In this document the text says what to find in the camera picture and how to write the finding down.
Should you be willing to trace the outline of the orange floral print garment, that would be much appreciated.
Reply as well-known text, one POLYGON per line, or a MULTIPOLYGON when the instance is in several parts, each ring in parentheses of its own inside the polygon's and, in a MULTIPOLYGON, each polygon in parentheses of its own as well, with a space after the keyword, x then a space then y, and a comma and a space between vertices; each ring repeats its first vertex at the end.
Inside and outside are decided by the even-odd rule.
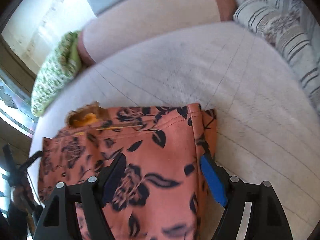
POLYGON ((216 110, 183 107, 101 108, 69 112, 66 126, 43 139, 38 193, 83 183, 119 154, 126 167, 107 189, 103 212, 116 239, 200 239, 208 185, 202 155, 216 150, 216 110))

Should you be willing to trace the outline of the black tripod stand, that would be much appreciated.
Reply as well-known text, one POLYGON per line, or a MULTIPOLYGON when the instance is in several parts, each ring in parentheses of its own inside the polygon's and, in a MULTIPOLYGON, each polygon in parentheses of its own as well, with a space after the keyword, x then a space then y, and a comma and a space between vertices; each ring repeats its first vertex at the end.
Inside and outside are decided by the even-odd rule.
POLYGON ((37 224, 43 210, 42 205, 34 201, 27 169, 37 158, 43 156, 43 152, 37 151, 20 166, 15 163, 8 144, 3 146, 3 153, 9 172, 10 203, 7 218, 1 215, 1 239, 26 239, 28 216, 32 215, 34 223, 37 224))

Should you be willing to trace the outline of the pale quilted bed cover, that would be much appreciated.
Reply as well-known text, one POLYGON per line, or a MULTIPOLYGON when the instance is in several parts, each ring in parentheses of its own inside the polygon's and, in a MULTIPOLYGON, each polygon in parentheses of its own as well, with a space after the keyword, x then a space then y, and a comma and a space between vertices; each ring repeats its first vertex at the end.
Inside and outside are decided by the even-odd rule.
POLYGON ((246 182, 269 181, 294 239, 319 222, 319 116, 277 51, 241 26, 182 29, 87 68, 39 119, 30 152, 63 128, 68 112, 94 101, 215 108, 217 163, 246 182))

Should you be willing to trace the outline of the green white patterned pillow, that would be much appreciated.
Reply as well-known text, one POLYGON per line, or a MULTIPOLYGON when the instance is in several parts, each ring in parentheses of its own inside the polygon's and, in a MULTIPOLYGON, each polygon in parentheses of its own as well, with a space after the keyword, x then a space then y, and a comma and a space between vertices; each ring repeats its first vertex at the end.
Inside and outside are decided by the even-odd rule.
POLYGON ((31 93, 31 112, 34 116, 41 117, 61 90, 80 72, 79 33, 65 33, 42 64, 31 93))

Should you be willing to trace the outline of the grey striped floral pillow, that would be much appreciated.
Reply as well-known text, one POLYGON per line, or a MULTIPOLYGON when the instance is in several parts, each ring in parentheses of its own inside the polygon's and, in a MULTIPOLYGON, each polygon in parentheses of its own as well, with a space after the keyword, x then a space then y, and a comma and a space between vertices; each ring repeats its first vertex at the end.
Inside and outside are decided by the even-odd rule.
POLYGON ((233 20, 283 57, 319 110, 319 24, 302 0, 245 0, 233 20))

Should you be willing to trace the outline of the pink bolster cushion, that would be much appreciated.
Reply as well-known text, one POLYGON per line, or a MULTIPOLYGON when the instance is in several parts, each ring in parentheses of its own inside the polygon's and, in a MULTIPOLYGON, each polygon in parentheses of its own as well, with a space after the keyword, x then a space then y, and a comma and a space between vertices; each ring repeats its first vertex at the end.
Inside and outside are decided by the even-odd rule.
POLYGON ((80 31, 77 51, 87 66, 158 35, 232 20, 235 0, 123 0, 80 31))

